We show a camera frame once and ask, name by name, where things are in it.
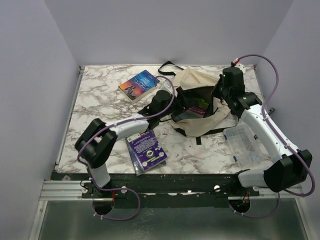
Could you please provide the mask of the purple Treehouse book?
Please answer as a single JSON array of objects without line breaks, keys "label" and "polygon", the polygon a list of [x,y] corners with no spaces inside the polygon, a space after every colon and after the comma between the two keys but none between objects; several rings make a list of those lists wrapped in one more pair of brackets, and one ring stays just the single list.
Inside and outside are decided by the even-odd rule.
[{"label": "purple Treehouse book", "polygon": [[190,113],[193,117],[203,118],[206,114],[209,103],[202,98],[195,98],[194,100],[197,101],[197,104],[195,106],[190,107],[185,112]]}]

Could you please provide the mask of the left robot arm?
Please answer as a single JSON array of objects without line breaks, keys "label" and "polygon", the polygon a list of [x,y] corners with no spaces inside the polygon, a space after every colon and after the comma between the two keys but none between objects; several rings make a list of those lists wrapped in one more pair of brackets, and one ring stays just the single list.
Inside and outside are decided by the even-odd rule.
[{"label": "left robot arm", "polygon": [[178,87],[177,94],[157,91],[150,104],[123,120],[107,124],[99,118],[94,119],[74,145],[78,152],[77,160],[86,166],[94,184],[93,191],[101,198],[110,194],[111,177],[106,161],[117,141],[152,130],[165,116],[178,116],[195,105],[197,101]]}]

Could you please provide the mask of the dark purple book underneath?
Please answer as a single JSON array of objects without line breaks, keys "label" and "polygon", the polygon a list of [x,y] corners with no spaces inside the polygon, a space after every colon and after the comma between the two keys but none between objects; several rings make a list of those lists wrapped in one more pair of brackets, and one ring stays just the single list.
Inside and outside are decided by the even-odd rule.
[{"label": "dark purple book underneath", "polygon": [[137,176],[167,165],[168,156],[153,130],[126,137],[125,143]]}]

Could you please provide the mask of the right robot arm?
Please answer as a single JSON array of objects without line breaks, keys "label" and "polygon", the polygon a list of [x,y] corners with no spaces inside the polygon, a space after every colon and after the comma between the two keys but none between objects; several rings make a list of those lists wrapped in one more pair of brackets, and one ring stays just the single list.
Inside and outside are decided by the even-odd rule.
[{"label": "right robot arm", "polygon": [[273,164],[267,169],[249,169],[230,183],[230,191],[241,196],[250,187],[268,188],[275,193],[287,191],[310,177],[312,154],[301,150],[275,125],[253,92],[245,90],[244,74],[238,67],[222,70],[212,96],[224,101],[232,115],[244,121],[257,135]]}]

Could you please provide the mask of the cream canvas backpack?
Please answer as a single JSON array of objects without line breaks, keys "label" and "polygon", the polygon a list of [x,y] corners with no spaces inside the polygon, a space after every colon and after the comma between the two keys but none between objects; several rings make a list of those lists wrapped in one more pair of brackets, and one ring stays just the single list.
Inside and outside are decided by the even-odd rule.
[{"label": "cream canvas backpack", "polygon": [[195,137],[201,145],[201,137],[222,133],[229,126],[217,127],[231,112],[226,104],[212,96],[218,78],[193,68],[182,68],[171,61],[163,63],[158,73],[173,76],[173,84],[183,94],[185,110],[170,120],[174,130],[185,137]]}]

